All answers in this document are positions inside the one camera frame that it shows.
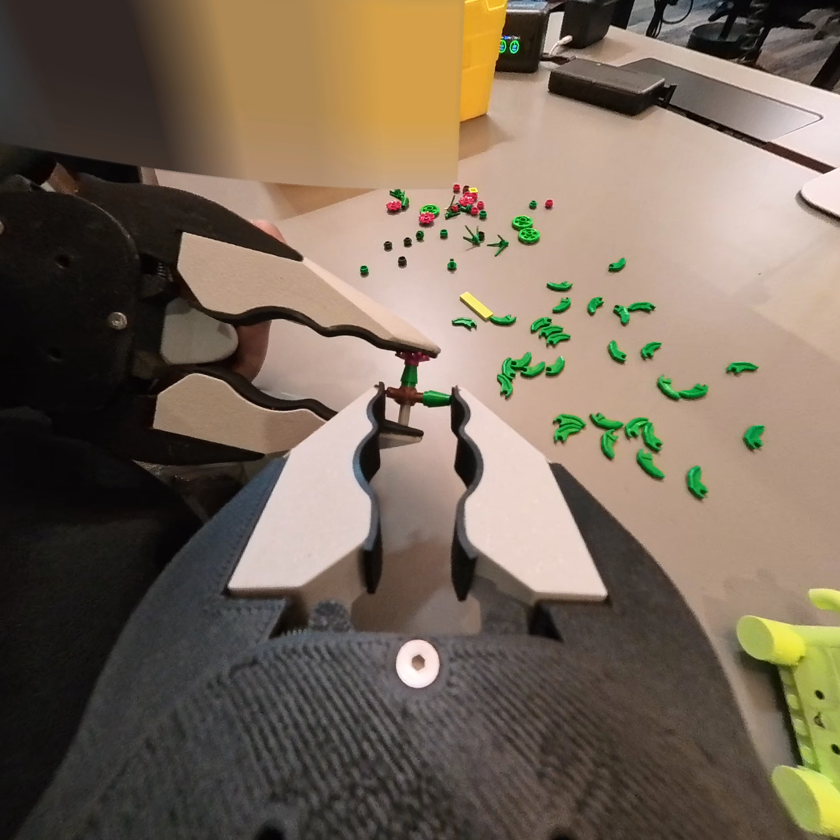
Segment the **white book stand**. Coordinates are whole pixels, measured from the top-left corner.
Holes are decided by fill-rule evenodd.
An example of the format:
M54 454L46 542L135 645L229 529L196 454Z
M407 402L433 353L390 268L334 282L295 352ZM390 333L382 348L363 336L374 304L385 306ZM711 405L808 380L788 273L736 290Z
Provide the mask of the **white book stand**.
M812 209L839 220L839 168L820 174L804 183L799 197Z

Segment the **lime green toy cart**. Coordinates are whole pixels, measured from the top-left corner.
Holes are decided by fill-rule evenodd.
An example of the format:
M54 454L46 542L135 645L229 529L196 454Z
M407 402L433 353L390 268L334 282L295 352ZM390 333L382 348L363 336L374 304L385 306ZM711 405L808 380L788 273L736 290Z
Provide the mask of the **lime green toy cart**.
M778 669L800 762L771 783L803 830L839 838L839 628L746 615L736 635L749 656Z

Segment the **person's left hand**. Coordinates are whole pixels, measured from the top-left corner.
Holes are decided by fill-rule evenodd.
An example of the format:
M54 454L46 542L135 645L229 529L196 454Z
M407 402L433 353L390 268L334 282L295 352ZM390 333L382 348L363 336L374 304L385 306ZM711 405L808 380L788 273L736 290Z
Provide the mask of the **person's left hand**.
M238 325L237 348L228 359L230 369L252 382L259 374L269 348L270 328L272 321L254 324Z

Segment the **dark grey desk cover panel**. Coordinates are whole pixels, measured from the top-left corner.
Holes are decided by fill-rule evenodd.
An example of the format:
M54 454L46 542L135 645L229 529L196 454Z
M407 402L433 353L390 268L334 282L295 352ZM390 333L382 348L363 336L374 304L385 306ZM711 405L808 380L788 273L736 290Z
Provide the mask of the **dark grey desk cover panel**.
M759 142L776 140L823 119L816 112L658 59L639 59L623 68L662 78L674 87L669 109Z

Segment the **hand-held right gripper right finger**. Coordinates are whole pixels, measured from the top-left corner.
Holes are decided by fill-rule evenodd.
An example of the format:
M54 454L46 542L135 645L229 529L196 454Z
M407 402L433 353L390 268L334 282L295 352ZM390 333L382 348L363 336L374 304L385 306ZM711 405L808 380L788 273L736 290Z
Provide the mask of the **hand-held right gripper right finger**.
M451 395L456 503L451 581L482 624L543 608L603 606L608 592L550 461L464 387Z

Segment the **group of pink round studs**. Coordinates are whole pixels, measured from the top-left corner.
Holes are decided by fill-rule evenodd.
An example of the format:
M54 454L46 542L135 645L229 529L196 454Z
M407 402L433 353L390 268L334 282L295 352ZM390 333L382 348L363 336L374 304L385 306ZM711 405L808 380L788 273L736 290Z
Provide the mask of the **group of pink round studs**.
M479 210L482 209L482 208L485 208L487 210L487 213L488 213L487 219L493 217L494 215L498 215L497 211L495 210L495 207L497 205L495 203L493 203L493 201L490 200L487 197L489 194L485 190L483 190L480 186L478 186L477 184L474 184L474 183L454 184L453 191L452 191L452 194L451 194L451 197L450 197L450 200L449 200L448 203L450 203L452 201L453 196L461 195L462 193L466 193L470 186L476 186L479 189L476 204L473 207L462 207L462 213L460 215L479 220L478 213L479 213ZM534 209L534 210L529 209L529 202L530 202L529 201L529 202L517 205L516 211L515 212L511 211L511 214L514 217L517 216L517 215L521 215L521 214L526 214L526 215L529 215L529 216L533 217L534 214L538 214L542 211L545 211L545 212L552 211L555 208L555 205L556 205L556 202L553 200L553 197L551 197L551 196L549 196L549 197L544 196L542 198L537 198L535 200L537 200L539 202L539 206L536 209Z

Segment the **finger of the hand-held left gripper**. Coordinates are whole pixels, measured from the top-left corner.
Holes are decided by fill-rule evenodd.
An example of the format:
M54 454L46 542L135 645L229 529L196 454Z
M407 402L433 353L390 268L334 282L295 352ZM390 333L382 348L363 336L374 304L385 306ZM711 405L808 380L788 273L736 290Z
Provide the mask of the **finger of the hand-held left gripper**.
M228 362L236 326L279 319L384 350L440 353L412 325L309 259L184 233L175 268L185 300L165 310L161 356L169 364Z
M419 443L424 432L388 421L382 384L363 391L343 410L330 414L311 401L258 403L218 376L190 373L156 396L153 430L196 442L284 455L338 444L349 448L381 435L386 448Z

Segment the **black charger box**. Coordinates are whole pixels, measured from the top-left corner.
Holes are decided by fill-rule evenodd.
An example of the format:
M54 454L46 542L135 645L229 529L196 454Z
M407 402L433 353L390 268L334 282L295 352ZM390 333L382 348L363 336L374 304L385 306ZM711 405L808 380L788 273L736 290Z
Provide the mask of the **black charger box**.
M560 40L584 49L602 40L612 24L618 1L567 1L563 7Z

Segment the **toy flower stem assembly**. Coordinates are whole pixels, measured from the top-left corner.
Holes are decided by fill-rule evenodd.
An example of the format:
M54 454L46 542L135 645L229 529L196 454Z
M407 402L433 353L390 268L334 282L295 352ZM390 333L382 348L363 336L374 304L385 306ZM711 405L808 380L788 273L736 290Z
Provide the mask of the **toy flower stem assembly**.
M418 368L420 364L430 361L432 357L421 351L398 352L396 357L403 362L400 384L385 387L384 395L398 406L396 422L401 426L408 426L414 406L430 407L432 405L425 392L417 390Z

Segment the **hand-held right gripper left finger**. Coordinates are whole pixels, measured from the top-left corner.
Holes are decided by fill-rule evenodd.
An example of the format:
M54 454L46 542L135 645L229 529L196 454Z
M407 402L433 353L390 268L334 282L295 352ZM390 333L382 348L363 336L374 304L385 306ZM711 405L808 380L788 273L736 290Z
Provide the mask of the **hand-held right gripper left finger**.
M301 612L374 594L383 571L381 467L385 388L376 385L286 457L227 583L245 599L290 599Z

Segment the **yellow plastic bin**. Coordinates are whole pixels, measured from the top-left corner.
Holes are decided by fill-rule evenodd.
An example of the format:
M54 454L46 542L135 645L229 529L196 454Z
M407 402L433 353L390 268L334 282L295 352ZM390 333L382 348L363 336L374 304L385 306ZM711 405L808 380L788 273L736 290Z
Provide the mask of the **yellow plastic bin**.
M459 120L487 113L495 77L506 1L465 1Z

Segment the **black power bank green display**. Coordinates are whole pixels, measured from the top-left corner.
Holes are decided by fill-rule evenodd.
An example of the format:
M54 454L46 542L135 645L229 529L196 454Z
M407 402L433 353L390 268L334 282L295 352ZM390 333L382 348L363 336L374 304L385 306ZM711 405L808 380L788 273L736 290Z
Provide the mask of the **black power bank green display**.
M532 73L539 69L550 14L550 2L507 2L496 72Z

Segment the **black power adapter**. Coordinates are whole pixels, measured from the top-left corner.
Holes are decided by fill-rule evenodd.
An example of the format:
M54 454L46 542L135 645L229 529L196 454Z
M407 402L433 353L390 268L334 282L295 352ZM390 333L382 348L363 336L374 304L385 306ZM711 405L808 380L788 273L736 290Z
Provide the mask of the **black power adapter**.
M656 73L573 58L551 70L548 92L600 109L636 117L670 104L677 89Z

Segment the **scattered green leaf pieces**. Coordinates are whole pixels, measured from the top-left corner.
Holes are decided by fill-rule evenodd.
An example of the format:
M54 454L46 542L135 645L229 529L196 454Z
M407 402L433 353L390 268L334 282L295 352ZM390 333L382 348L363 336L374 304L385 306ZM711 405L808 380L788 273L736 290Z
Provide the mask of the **scattered green leaf pieces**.
M608 264L607 271L615 274L624 270L626 265L627 259L622 257ZM546 287L550 291L570 291L572 286L573 284L570 282L549 282L546 284ZM570 306L571 299L564 297L552 309L552 314L562 314L568 311ZM586 314L589 317L594 317L603 306L605 306L603 297L595 296L586 303ZM651 301L634 301L626 306L616 304L613 307L613 313L620 319L622 326L627 326L632 314L636 312L651 313L654 310L655 304ZM516 318L511 314L505 316L494 314L492 318L484 322L489 322L499 327L510 327L514 325L515 321ZM451 325L468 331L476 330L478 327L477 321L474 318L463 316L453 318ZM534 319L529 325L529 333L543 341L547 350L556 348L559 343L571 340L571 335L564 330L562 325L553 322L553 318L548 316ZM639 351L640 359L642 361L652 361L656 352L661 347L662 343L658 341L646 343ZM619 347L615 340L611 340L607 344L606 352L609 359L616 364L627 362L627 353ZM556 377L563 373L564 369L565 358L561 355L551 364L548 364L545 360L534 363L531 352L524 353L519 358L507 357L500 364L500 372L496 377L500 396L506 400L511 397L513 394L513 383L517 377L522 379L532 379L539 375ZM759 369L760 366L756 363L747 360L735 360L726 366L724 372L727 375L743 375L745 373L756 372ZM663 374L657 378L656 387L660 394L674 402L696 401L705 397L709 392L709 385L703 383L696 383L691 388L675 388L672 379ZM636 452L636 462L640 469L655 480L665 479L665 473L658 467L655 460L655 456L661 453L664 442L657 436L655 425L648 417L635 416L626 422L622 422L615 418L605 416L603 413L590 413L589 418L589 423L601 430L600 449L605 458L610 460L615 458L615 446L618 441L618 434L619 432L623 432L626 439L630 441L641 441L641 446ZM565 444L571 435L583 431L586 428L587 422L581 416L560 413L552 420L552 424L556 426L553 431L554 443ZM755 451L763 446L764 429L764 425L754 424L745 430L742 435L742 442L749 451ZM693 465L688 468L686 472L686 487L694 498L699 500L706 498L708 488L702 479L702 469L699 465Z

